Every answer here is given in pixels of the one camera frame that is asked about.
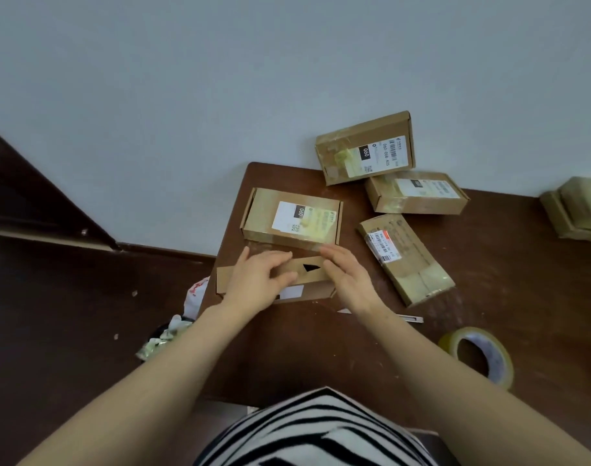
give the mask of cardboard box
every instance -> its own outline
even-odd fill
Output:
[[[455,286],[401,214],[384,214],[365,220],[358,230],[405,305],[421,303]]]
[[[240,227],[248,240],[319,250],[339,243],[342,218],[336,199],[253,188]]]
[[[376,212],[459,214],[470,198],[446,173],[393,172],[364,181]]]
[[[416,166],[408,111],[320,135],[315,150],[327,185]]]
[[[272,277],[287,272],[298,272],[299,276],[293,286],[282,290],[273,304],[294,303],[334,296],[335,284],[323,269],[322,263],[322,257],[293,258],[274,268]],[[216,292],[220,296],[226,294],[232,273],[232,266],[222,266],[216,270]]]
[[[588,240],[591,242],[591,230],[574,225],[559,196],[558,191],[548,191],[539,197],[548,218],[562,239]]]
[[[573,176],[559,193],[574,226],[591,230],[591,178]]]

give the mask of white wall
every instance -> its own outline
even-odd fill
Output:
[[[124,242],[215,254],[249,161],[404,109],[463,187],[591,176],[591,0],[0,0],[0,134]]]

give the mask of brown table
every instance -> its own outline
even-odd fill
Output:
[[[493,333],[516,368],[511,391],[591,448],[591,243],[558,239],[539,200],[469,190],[460,216],[406,216],[457,285],[406,309],[356,231],[375,216],[362,182],[326,187],[315,170],[248,165],[216,267],[233,265],[245,245],[239,224],[253,187],[344,201],[341,244],[367,268],[384,302],[423,316],[416,328],[433,342],[466,326]],[[313,255],[248,244],[253,253]],[[214,277],[215,268],[202,309],[221,300]],[[341,308],[335,296],[263,311],[222,354],[205,396],[265,407],[327,385],[398,424],[431,428],[388,356]]]

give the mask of clear tape roll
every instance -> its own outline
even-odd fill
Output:
[[[487,378],[508,390],[514,382],[514,365],[509,353],[498,339],[477,327],[464,327],[442,336],[438,345],[453,358],[459,360],[457,349],[462,340],[468,340],[483,352],[487,360]]]

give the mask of black and white striped shirt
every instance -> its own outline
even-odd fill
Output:
[[[245,416],[222,432],[198,466],[434,466],[408,431],[361,404],[322,388]]]

